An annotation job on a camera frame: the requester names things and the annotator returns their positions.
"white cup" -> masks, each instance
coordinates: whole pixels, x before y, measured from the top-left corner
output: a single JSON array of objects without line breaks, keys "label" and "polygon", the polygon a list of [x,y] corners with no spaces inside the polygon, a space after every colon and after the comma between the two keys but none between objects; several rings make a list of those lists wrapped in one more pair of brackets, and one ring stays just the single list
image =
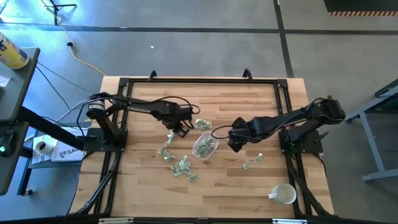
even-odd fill
[{"label": "white cup", "polygon": [[296,200],[297,193],[290,184],[279,184],[272,189],[268,197],[274,199],[276,202],[291,204]]},{"label": "white cup", "polygon": [[35,145],[35,151],[39,154],[39,156],[43,156],[44,154],[48,154],[52,152],[53,146],[52,144],[41,141]]}]

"concrete floor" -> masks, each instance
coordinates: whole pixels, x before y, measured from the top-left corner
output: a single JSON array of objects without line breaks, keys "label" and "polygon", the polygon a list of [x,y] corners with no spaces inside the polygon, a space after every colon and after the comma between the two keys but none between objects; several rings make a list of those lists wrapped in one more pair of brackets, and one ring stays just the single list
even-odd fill
[{"label": "concrete floor", "polygon": [[[77,8],[60,11],[66,24],[277,28],[272,0],[76,2]],[[279,2],[286,29],[398,29],[398,17],[329,17],[321,0]],[[0,18],[3,22],[53,22],[40,1],[10,0]],[[65,78],[91,91],[100,89],[102,76],[72,58],[63,32],[2,32],[20,47],[40,47],[39,61]],[[147,76],[156,70],[160,76],[239,77],[249,67],[255,77],[287,76],[278,34],[70,32],[70,37],[77,56],[108,75]],[[308,97],[332,95],[347,113],[396,79],[397,41],[396,35],[287,35],[294,75],[305,79]],[[69,105],[89,95],[43,71]],[[34,75],[24,105],[54,119],[67,110],[39,73]],[[76,113],[71,113],[62,121],[73,122],[75,118]],[[330,134],[323,140],[324,160],[335,213],[345,218],[397,223],[398,178],[369,184],[362,181],[362,175],[376,171],[362,124],[355,121],[322,127],[322,131],[326,130]],[[0,197],[0,220],[64,215],[75,193],[79,167],[35,170],[29,187],[36,194],[17,197],[23,166],[24,161],[19,161],[10,191]],[[13,209],[16,207],[20,208],[18,212]]]}]

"wooden table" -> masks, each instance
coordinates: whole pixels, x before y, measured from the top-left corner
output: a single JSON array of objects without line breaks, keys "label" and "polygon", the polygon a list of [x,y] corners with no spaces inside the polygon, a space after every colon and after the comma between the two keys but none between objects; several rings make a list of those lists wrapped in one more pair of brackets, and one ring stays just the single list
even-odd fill
[{"label": "wooden table", "polygon": [[[101,91],[116,93],[119,79],[104,77]],[[287,81],[293,110],[307,105],[303,79]],[[201,113],[193,119],[210,120],[214,127],[231,124],[238,116],[250,120],[254,116],[277,115],[274,88],[267,84],[135,83],[132,91],[132,97],[145,100],[171,95],[198,105]],[[294,217],[291,205],[267,198],[273,187],[289,182],[277,134],[258,144],[249,143],[238,153],[228,147],[227,139],[221,140],[207,161],[192,155],[193,143],[202,131],[191,130],[184,139],[176,137],[168,147],[169,152],[178,160],[187,155],[193,173],[199,175],[198,180],[189,182],[184,175],[172,177],[170,164],[156,153],[167,140],[169,130],[148,114],[129,113],[127,123],[129,136],[118,172],[113,217]],[[264,160],[254,165],[252,161],[260,152]],[[82,207],[97,188],[103,156],[104,153],[96,152],[83,161],[71,212]],[[249,170],[244,171],[246,159],[251,163]],[[303,164],[309,189],[333,213],[321,162],[313,155],[303,155]],[[300,193],[299,202],[304,211]]]}]

